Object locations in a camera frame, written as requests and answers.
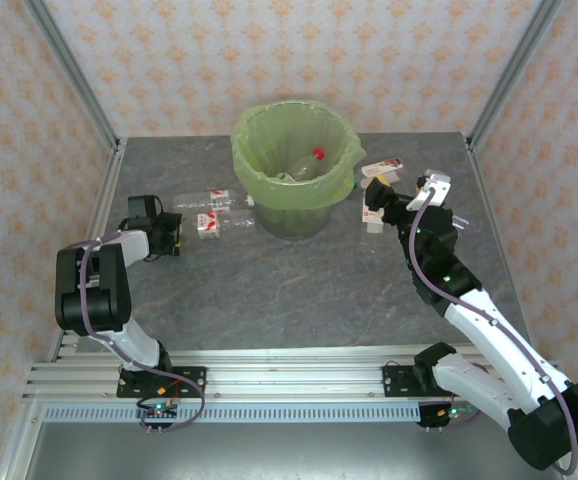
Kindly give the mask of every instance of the patterned wallpaper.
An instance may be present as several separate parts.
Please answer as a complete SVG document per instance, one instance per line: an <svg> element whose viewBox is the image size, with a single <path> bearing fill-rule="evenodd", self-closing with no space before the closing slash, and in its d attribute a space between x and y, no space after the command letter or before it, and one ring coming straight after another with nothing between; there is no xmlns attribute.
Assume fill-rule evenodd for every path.
<svg viewBox="0 0 578 480"><path fill-rule="evenodd" d="M539 0L48 0L120 136L229 134L322 101L359 132L468 133Z"/></svg>
<svg viewBox="0 0 578 480"><path fill-rule="evenodd" d="M538 346L578 380L578 0L543 42L478 163Z"/></svg>
<svg viewBox="0 0 578 480"><path fill-rule="evenodd" d="M56 330L56 251L84 235L107 158L22 2L0 0L0 455Z"/></svg>

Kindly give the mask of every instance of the plastic bottle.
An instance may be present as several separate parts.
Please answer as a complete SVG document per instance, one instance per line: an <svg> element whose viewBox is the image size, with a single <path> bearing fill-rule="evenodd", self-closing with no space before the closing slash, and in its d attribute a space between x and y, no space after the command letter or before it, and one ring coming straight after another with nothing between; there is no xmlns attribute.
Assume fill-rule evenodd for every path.
<svg viewBox="0 0 578 480"><path fill-rule="evenodd" d="M173 209L183 215L204 212L240 210L254 206L251 195L235 190L209 190L206 192L183 193L173 197Z"/></svg>
<svg viewBox="0 0 578 480"><path fill-rule="evenodd" d="M253 231L256 217L253 210L226 210L205 212L190 219L195 230L189 236L206 240L209 238L233 237Z"/></svg>
<svg viewBox="0 0 578 480"><path fill-rule="evenodd" d="M276 177L291 183L311 180L315 176L318 162L323 158L325 153L319 148L314 148L309 155L292 162L286 172L279 173Z"/></svg>

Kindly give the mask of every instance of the gray stone surface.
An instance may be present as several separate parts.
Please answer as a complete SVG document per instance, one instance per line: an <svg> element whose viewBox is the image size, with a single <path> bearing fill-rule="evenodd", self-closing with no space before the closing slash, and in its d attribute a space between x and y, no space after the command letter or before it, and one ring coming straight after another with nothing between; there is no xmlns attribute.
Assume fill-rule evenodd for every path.
<svg viewBox="0 0 578 480"><path fill-rule="evenodd" d="M447 205L469 220L456 248L500 310L523 334L520 308L458 133L360 135L362 164L399 156L396 191L412 194L427 168L452 177ZM118 179L108 230L127 213L127 197L241 189L228 137L132 138ZM180 257L129 270L133 314L168 349L237 349L417 344L466 338L416 295L395 228L361 230L362 191L336 205L328 225L302 241L260 228L235 238L191 242ZM83 342L93 350L93 342Z"/></svg>

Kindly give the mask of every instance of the green trash bag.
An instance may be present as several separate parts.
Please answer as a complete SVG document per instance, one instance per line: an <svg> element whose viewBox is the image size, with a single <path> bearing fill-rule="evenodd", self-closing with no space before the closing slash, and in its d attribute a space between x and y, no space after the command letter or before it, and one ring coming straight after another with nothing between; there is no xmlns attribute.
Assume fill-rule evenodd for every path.
<svg viewBox="0 0 578 480"><path fill-rule="evenodd" d="M256 203L261 223L284 238L304 238L322 228L328 207L353 189L353 168L366 156L340 115L322 103L299 100L245 110L231 146L234 170ZM314 148L325 153L315 178L297 183L275 178Z"/></svg>

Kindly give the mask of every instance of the black mounting plate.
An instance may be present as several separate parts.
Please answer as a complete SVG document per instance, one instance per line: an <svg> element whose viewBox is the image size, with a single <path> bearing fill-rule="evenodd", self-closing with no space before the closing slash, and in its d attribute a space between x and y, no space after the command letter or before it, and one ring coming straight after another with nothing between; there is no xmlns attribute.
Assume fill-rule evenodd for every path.
<svg viewBox="0 0 578 480"><path fill-rule="evenodd" d="M182 375L183 377L192 380L200 386L202 391L205 391L207 385L207 368L206 367L173 367L171 373ZM143 377L139 385L129 385L118 382L118 390L116 396L118 398L200 398L200 395L195 388L180 382L172 387L172 378L163 377L161 375L149 375ZM158 393L158 389L165 388L166 392L162 395Z"/></svg>
<svg viewBox="0 0 578 480"><path fill-rule="evenodd" d="M423 390L416 380L413 366L385 365L382 367L382 386L385 397L450 397L451 392L442 388L428 387Z"/></svg>

